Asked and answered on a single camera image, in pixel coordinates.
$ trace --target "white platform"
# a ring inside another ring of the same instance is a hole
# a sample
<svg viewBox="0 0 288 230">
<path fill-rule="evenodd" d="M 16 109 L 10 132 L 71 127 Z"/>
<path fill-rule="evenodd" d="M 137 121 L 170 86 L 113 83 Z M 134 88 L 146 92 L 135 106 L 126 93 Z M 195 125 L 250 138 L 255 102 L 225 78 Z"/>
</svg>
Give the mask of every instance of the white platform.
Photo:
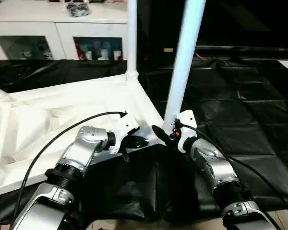
<svg viewBox="0 0 288 230">
<path fill-rule="evenodd" d="M 18 189 L 29 164 L 45 144 L 80 120 L 102 112 L 126 110 L 140 124 L 138 135 L 148 139 L 156 138 L 151 125 L 163 124 L 138 80 L 126 81 L 125 75 L 17 92 L 9 96 L 12 102 L 0 103 L 0 194 Z M 107 115 L 83 125 L 109 130 L 119 117 Z M 55 165 L 77 132 L 76 127 L 64 134 L 43 153 L 33 167 L 27 185 L 46 178 L 43 173 Z"/>
</svg>

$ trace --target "white shelf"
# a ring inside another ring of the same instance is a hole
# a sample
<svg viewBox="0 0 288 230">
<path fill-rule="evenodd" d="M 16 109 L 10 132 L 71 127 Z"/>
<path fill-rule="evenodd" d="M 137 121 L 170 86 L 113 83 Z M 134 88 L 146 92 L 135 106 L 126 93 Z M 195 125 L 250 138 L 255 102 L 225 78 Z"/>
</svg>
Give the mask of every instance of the white shelf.
<svg viewBox="0 0 288 230">
<path fill-rule="evenodd" d="M 73 18 L 65 3 L 46 0 L 5 0 L 0 4 L 0 22 L 128 23 L 124 3 L 91 3 L 88 16 Z"/>
</svg>

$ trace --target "glass cabinet door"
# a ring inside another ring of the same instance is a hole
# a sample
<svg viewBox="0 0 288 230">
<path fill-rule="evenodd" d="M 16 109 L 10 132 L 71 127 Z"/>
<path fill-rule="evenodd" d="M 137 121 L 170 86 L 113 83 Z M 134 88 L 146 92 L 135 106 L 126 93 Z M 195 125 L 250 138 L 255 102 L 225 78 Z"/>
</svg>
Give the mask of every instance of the glass cabinet door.
<svg viewBox="0 0 288 230">
<path fill-rule="evenodd" d="M 7 59 L 53 59 L 44 36 L 0 36 L 0 46 Z"/>
<path fill-rule="evenodd" d="M 119 37 L 73 37 L 79 60 L 123 60 Z"/>
</svg>

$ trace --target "cabinet door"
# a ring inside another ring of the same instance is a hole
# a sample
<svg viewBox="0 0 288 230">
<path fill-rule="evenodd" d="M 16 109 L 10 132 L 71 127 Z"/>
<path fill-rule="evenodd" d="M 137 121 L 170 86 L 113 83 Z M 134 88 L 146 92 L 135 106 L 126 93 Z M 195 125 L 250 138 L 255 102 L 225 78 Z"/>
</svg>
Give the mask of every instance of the cabinet door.
<svg viewBox="0 0 288 230">
<path fill-rule="evenodd" d="M 127 60 L 128 25 L 56 23 L 67 59 Z"/>
<path fill-rule="evenodd" d="M 65 59 L 54 23 L 0 22 L 0 60 Z"/>
</svg>

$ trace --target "black plastic sheet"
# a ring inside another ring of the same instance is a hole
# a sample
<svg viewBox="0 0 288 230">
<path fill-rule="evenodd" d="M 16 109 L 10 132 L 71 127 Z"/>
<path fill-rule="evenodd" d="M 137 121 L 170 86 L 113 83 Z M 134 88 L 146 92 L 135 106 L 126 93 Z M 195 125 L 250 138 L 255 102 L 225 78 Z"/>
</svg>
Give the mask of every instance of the black plastic sheet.
<svg viewBox="0 0 288 230">
<path fill-rule="evenodd" d="M 32 68 L 26 62 L 21 64 Z M 36 64 L 40 66 L 33 72 L 52 62 Z M 46 68 L 47 71 L 41 70 L 32 77 L 17 80 L 18 85 L 7 84 L 11 79 L 15 81 L 16 76 L 5 74 L 4 83 L 7 91 L 14 92 L 105 77 L 113 72 L 124 72 L 122 66 L 96 67 L 79 61 L 60 61 L 52 66 L 53 69 Z M 171 74 L 171 67 L 151 69 L 146 66 L 140 70 L 139 81 L 162 116 Z M 193 110 L 198 128 L 227 154 L 255 168 L 284 191 L 285 196 L 288 195 L 286 68 L 278 62 L 194 63 L 181 110 L 186 109 Z M 84 223 L 109 218 L 189 222 L 219 215 L 204 178 L 188 156 L 155 145 L 132 153 L 130 159 L 130 165 L 122 158 L 116 158 L 89 170 L 77 210 L 85 217 Z M 260 178 L 243 166 L 234 165 L 261 208 L 284 208 Z M 35 188 L 33 185 L 26 190 L 23 205 Z M 17 191 L 0 196 L 0 223 L 12 221 L 16 197 Z"/>
</svg>

